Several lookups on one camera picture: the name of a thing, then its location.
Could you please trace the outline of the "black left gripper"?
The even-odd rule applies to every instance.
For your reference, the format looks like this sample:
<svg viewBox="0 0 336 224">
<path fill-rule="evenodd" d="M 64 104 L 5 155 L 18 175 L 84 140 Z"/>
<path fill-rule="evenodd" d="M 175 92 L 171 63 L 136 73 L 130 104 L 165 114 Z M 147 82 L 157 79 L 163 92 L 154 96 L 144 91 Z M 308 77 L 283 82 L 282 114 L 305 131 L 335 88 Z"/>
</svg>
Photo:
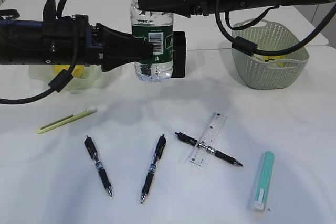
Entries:
<svg viewBox="0 0 336 224">
<path fill-rule="evenodd" d="M 87 15 L 74 15 L 73 21 L 78 31 L 79 65 L 101 66 L 103 72 L 108 72 L 124 64 L 140 62 L 153 56 L 153 44 L 150 42 L 135 39 L 131 34 L 113 30 L 103 24 L 99 25 L 98 30 L 89 24 Z M 97 41 L 98 31 L 102 44 Z"/>
</svg>

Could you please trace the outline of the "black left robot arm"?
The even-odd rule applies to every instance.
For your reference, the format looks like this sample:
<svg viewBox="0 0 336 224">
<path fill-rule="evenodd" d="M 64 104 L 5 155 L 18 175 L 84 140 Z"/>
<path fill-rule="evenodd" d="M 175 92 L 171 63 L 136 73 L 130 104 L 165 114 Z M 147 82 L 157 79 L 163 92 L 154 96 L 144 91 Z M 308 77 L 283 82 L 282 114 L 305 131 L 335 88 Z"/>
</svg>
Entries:
<svg viewBox="0 0 336 224">
<path fill-rule="evenodd" d="M 78 33 L 77 64 L 97 65 L 103 72 L 149 59 L 153 45 L 101 23 L 89 24 L 87 15 L 75 15 Z M 64 19 L 52 24 L 20 20 L 15 9 L 1 10 L 1 64 L 69 65 L 73 58 L 72 25 Z"/>
</svg>

